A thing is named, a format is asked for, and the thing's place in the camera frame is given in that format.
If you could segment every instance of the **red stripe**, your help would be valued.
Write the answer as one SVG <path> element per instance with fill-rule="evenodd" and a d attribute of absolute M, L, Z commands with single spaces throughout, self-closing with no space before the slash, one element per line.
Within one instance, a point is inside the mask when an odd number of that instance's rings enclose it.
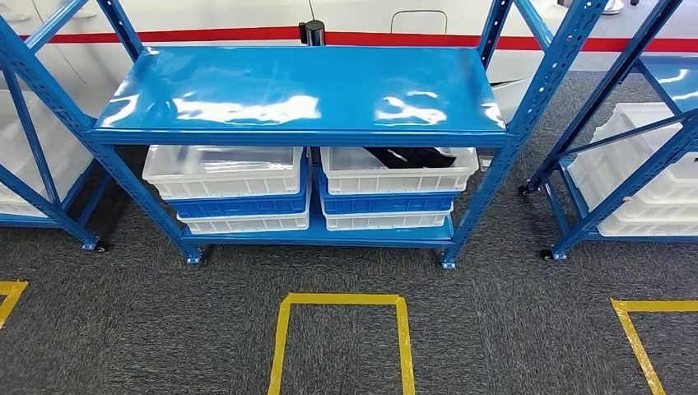
<path fill-rule="evenodd" d="M 245 27 L 234 29 L 163 30 L 142 31 L 138 37 L 143 42 L 188 42 L 188 41 L 232 41 L 232 40 L 297 40 L 298 26 Z M 328 31 L 327 44 L 333 45 L 376 45 L 376 46 L 449 46 L 472 47 L 477 45 L 477 35 L 415 35 L 405 33 L 369 33 L 352 31 Z M 584 43 L 583 51 L 621 52 L 630 39 L 592 37 Z M 118 43 L 114 33 L 84 33 L 55 35 L 52 43 L 98 44 Z M 501 37 L 498 49 L 539 49 L 533 37 Z M 698 39 L 657 38 L 647 52 L 698 53 Z"/>

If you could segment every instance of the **black cylindrical post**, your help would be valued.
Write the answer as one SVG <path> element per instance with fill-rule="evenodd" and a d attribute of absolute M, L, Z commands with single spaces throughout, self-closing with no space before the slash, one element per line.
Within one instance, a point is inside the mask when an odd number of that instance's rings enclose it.
<path fill-rule="evenodd" d="M 325 45 L 325 24 L 316 20 L 306 22 L 305 40 L 311 47 Z"/>

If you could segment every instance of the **shelf foot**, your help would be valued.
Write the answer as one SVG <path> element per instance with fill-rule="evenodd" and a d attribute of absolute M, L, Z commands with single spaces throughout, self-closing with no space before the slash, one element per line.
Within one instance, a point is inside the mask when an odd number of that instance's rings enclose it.
<path fill-rule="evenodd" d="M 203 259 L 203 251 L 201 248 L 197 249 L 197 253 L 191 254 L 187 257 L 188 265 L 198 265 Z"/>
<path fill-rule="evenodd" d="M 529 195 L 529 194 L 534 193 L 536 191 L 537 191 L 537 189 L 529 188 L 528 184 L 519 186 L 519 195 L 521 195 L 521 196 L 526 196 L 526 195 Z"/>
<path fill-rule="evenodd" d="M 85 243 L 82 245 L 82 249 L 86 251 L 93 251 L 95 253 L 106 253 L 111 250 L 111 244 L 104 240 L 97 240 L 96 243 Z"/>
<path fill-rule="evenodd" d="M 567 259 L 567 255 L 563 253 L 553 253 L 551 249 L 542 249 L 538 252 L 538 256 L 545 261 L 561 261 Z"/>
<path fill-rule="evenodd" d="M 456 261 L 455 259 L 447 259 L 447 258 L 441 258 L 441 267 L 443 269 L 455 269 L 456 268 Z"/>

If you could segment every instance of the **blue plastic crate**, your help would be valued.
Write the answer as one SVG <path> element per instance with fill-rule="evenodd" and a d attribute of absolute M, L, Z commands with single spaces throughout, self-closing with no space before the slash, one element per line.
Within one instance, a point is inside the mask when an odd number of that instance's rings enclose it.
<path fill-rule="evenodd" d="M 207 216 L 254 216 L 265 214 L 295 214 L 305 211 L 305 190 L 308 188 L 307 157 L 300 161 L 300 188 L 292 195 L 222 197 L 215 199 L 165 200 L 180 218 Z"/>
<path fill-rule="evenodd" d="M 446 211 L 460 194 L 450 192 L 422 193 L 364 193 L 360 195 L 331 195 L 327 177 L 318 167 L 316 171 L 320 197 L 328 214 L 360 214 L 366 212 Z"/>

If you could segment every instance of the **blue metal shelving unit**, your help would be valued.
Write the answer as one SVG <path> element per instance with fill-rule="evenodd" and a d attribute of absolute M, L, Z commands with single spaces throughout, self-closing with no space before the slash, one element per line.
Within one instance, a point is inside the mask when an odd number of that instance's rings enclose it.
<path fill-rule="evenodd" d="M 0 183 L 7 186 L 14 193 L 24 198 L 32 206 L 43 212 L 46 217 L 36 216 L 19 216 L 0 214 L 0 226 L 12 227 L 29 227 L 29 228 L 59 228 L 67 231 L 82 243 L 83 249 L 89 249 L 97 252 L 104 252 L 108 245 L 100 240 L 98 236 L 93 235 L 86 230 L 85 225 L 90 218 L 91 213 L 97 206 L 102 193 L 109 185 L 111 178 L 105 174 L 96 188 L 92 191 L 91 197 L 87 204 L 82 208 L 82 211 L 77 219 L 73 219 L 68 215 L 68 210 L 75 202 L 77 195 L 85 186 L 89 175 L 99 167 L 96 161 L 93 160 L 83 174 L 77 179 L 75 184 L 68 191 L 67 196 L 61 200 L 56 192 L 54 180 L 51 177 L 49 165 L 46 162 L 44 152 L 41 148 L 39 138 L 34 129 L 34 124 L 31 121 L 29 110 L 26 108 L 24 96 L 22 95 L 19 81 L 12 69 L 5 66 L 2 68 L 2 74 L 5 77 L 7 87 L 12 95 L 12 101 L 16 107 L 17 115 L 19 116 L 22 128 L 26 135 L 26 140 L 29 143 L 32 156 L 36 161 L 37 169 L 40 172 L 46 193 L 49 195 L 49 200 L 38 194 L 32 187 L 25 184 L 21 179 L 16 177 L 11 171 L 0 165 Z"/>
<path fill-rule="evenodd" d="M 565 259 L 567 252 L 582 240 L 698 242 L 696 236 L 607 237 L 600 235 L 597 230 L 597 225 L 620 207 L 625 198 L 640 191 L 657 174 L 668 165 L 681 159 L 687 152 L 698 151 L 698 57 L 642 56 L 645 47 L 661 30 L 681 2 L 682 0 L 662 0 L 657 4 L 603 78 L 601 84 L 552 148 L 541 167 L 526 185 L 519 188 L 522 194 L 542 190 L 550 200 L 555 218 L 561 229 L 562 236 L 557 243 L 551 249 L 544 249 L 540 252 L 542 258 Z M 570 149 L 574 140 L 612 90 L 622 83 L 633 70 L 645 77 L 675 115 L 642 128 Z M 679 122 L 682 123 L 682 128 L 674 137 L 603 202 L 593 210 L 589 210 L 581 192 L 567 172 L 567 166 L 571 163 L 570 156 Z M 575 205 L 577 221 L 573 225 L 566 220 L 556 192 L 551 186 L 550 177 L 555 171 L 561 174 L 566 192 Z"/>
<path fill-rule="evenodd" d="M 530 0 L 497 0 L 479 46 L 455 49 L 143 47 L 119 2 L 97 1 L 134 61 L 98 120 L 79 111 L 4 21 L 0 62 L 37 91 L 189 263 L 201 259 L 200 244 L 313 244 L 440 249 L 445 268 L 455 267 L 606 3 L 575 2 L 553 35 Z M 84 2 L 66 7 L 74 11 Z M 485 70 L 512 4 L 545 56 L 519 110 L 505 124 Z M 58 26 L 65 15 L 59 11 L 47 23 Z M 309 38 L 322 44 L 317 31 Z M 495 149 L 496 155 L 455 229 L 446 221 L 418 230 L 328 232 L 315 197 L 308 230 L 191 235 L 165 213 L 113 144 L 475 146 Z"/>

